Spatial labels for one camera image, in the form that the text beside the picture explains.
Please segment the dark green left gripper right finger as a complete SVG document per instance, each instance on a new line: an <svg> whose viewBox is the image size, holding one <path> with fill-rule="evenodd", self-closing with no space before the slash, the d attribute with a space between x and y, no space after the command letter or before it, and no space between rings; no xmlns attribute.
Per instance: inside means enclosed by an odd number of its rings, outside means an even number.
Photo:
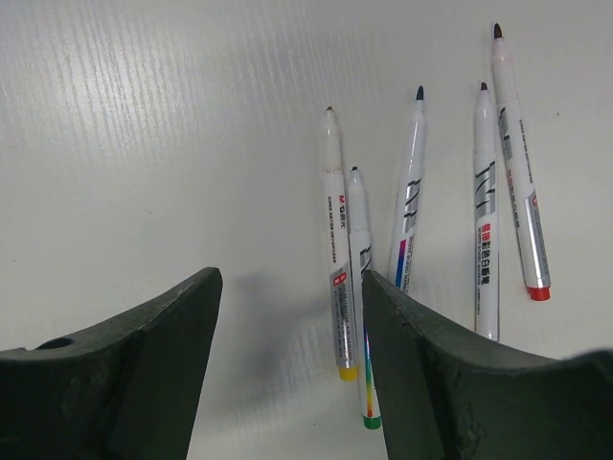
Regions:
<svg viewBox="0 0 613 460"><path fill-rule="evenodd" d="M562 360L484 338L380 274L364 319L391 459L608 459L612 354Z"/></svg>

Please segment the white marker yellow end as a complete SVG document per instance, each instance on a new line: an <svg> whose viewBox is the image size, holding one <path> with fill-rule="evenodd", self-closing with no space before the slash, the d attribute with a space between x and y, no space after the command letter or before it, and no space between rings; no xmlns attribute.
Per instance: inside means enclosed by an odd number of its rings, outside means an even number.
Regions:
<svg viewBox="0 0 613 460"><path fill-rule="evenodd" d="M333 347L342 381L358 378L356 332L352 296L352 273L348 230L348 205L342 163L341 135L334 109L323 119L323 192L329 266L329 294Z"/></svg>

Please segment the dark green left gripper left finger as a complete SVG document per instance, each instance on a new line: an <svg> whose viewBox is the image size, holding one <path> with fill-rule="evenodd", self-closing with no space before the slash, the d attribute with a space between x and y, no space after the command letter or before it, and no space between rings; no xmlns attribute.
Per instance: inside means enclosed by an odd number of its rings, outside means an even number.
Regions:
<svg viewBox="0 0 613 460"><path fill-rule="evenodd" d="M184 459L223 281L207 267L84 330L1 354L5 459Z"/></svg>

